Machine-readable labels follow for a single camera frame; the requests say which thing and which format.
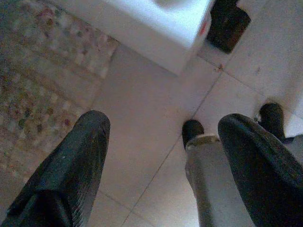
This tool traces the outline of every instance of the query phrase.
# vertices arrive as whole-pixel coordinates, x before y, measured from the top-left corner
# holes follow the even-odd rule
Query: tile floor
[[[120,46],[92,105],[108,115],[111,134],[89,226],[198,227],[180,137],[186,119],[217,133],[224,115],[253,117],[271,99],[285,108],[286,134],[302,134],[302,24],[299,1],[269,0],[231,54],[205,43],[179,77]],[[214,207],[214,225],[253,226],[225,156],[208,158],[218,167],[208,177],[222,180],[212,196],[237,204],[231,217]]]

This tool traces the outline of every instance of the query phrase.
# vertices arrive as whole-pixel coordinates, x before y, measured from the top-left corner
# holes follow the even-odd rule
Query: person's leg
[[[88,111],[40,164],[1,227],[86,226],[107,154],[110,121]]]
[[[302,226],[303,169],[278,136],[240,114],[222,118],[218,131],[255,225]]]
[[[212,147],[218,140],[213,136],[205,136],[200,122],[189,120],[182,127],[183,145],[187,152],[185,172],[187,180],[197,201],[199,223],[201,227],[213,227],[211,205],[207,197],[204,173],[201,159],[201,149],[216,149]]]

